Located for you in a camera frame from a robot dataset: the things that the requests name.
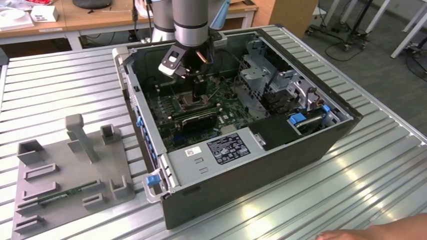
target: wooden desk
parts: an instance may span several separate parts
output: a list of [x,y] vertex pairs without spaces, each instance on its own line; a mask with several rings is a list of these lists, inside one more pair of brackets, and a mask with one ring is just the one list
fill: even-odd
[[[17,29],[0,33],[0,45],[31,42],[46,39],[67,38],[73,50],[82,50],[81,36],[91,34],[111,33],[134,29],[133,22],[133,0],[114,0],[111,7],[90,10],[74,5],[73,0],[58,0],[55,3],[61,10],[61,21],[51,23],[37,23],[35,27]],[[243,18],[242,28],[253,26],[257,5],[234,3],[229,9],[227,19]],[[137,28],[149,28],[149,18],[138,20]],[[63,28],[55,33],[39,32],[39,29]]]
[[57,6],[59,18],[57,22],[35,22],[33,27],[26,27],[10,31],[0,31],[0,45],[11,43],[31,42],[46,39],[65,38],[67,31],[66,14],[63,0],[58,0]]

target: motherboard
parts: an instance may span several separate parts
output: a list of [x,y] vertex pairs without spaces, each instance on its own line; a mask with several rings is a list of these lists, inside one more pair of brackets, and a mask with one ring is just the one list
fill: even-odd
[[255,120],[235,93],[237,79],[207,78],[206,94],[198,102],[193,101],[191,90],[178,92],[173,86],[170,94],[151,94],[147,99],[163,143],[171,152],[246,127]]

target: sticker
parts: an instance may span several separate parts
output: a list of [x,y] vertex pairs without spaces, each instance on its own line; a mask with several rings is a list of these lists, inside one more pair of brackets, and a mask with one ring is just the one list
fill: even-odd
[[202,153],[202,149],[199,146],[186,150],[187,157],[191,157],[193,155],[197,155],[199,153]]
[[251,153],[238,133],[209,142],[207,146],[214,154],[217,162],[221,165]]
[[57,32],[57,31],[63,31],[63,28],[47,28],[47,29],[41,29],[39,32],[41,33],[46,33],[46,32]]

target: floor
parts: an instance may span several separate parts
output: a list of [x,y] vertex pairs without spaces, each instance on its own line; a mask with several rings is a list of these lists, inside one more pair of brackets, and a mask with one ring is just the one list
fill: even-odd
[[[334,0],[321,0],[321,7],[329,10],[333,2]],[[338,16],[345,9],[346,3],[346,0],[341,1],[335,11],[337,16],[330,21],[330,25],[338,22]],[[351,26],[362,8],[363,2],[359,2],[347,21]],[[367,11],[361,25],[362,30],[367,28],[377,11],[374,7]],[[303,41],[380,101],[427,135],[427,82],[409,71],[406,65],[408,54],[405,52],[397,59],[390,57],[406,37],[406,33],[402,30],[408,23],[385,14],[369,36],[370,43],[365,51],[347,62],[331,59],[325,52],[326,48],[339,41],[338,39],[318,32],[311,36],[306,35]],[[425,36],[425,33],[420,33],[414,41],[420,42]],[[351,49],[350,52],[342,51],[338,47],[333,47],[329,50],[330,55],[337,59],[347,59],[358,52],[358,48]],[[422,56],[420,61],[427,66],[427,57]],[[409,59],[409,65],[420,75],[425,74],[422,68],[416,66],[413,59]]]

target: white box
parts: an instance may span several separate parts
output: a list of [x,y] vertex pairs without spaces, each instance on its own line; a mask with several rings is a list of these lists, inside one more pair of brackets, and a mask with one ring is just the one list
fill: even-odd
[[0,32],[14,30],[14,29],[30,28],[34,26],[35,24],[34,24],[33,18],[30,17],[29,12],[26,12],[26,15],[19,19],[15,19],[15,20],[0,19]]
[[34,6],[31,18],[37,23],[57,22],[59,19],[59,11],[55,6]]

